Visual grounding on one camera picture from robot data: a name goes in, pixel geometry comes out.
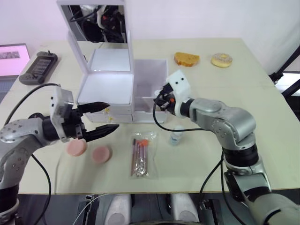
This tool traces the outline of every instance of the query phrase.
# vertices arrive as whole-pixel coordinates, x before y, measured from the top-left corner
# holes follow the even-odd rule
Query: pink round sponge
[[[71,156],[80,156],[87,149],[88,144],[84,139],[73,139],[67,146],[67,153]]]
[[[94,149],[92,153],[92,159],[95,163],[105,163],[110,157],[109,148],[106,146],[100,146]]]

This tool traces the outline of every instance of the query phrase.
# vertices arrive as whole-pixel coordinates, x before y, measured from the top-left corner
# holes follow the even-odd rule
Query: white wall
[[[300,42],[299,0],[127,0],[133,39],[243,38],[268,74]],[[65,39],[55,0],[0,0],[0,44]]]

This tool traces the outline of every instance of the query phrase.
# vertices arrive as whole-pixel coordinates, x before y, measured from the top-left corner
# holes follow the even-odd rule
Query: small bottle
[[[183,126],[177,125],[174,130],[183,130]],[[180,142],[182,135],[183,132],[172,132],[170,135],[170,144],[177,145]]]

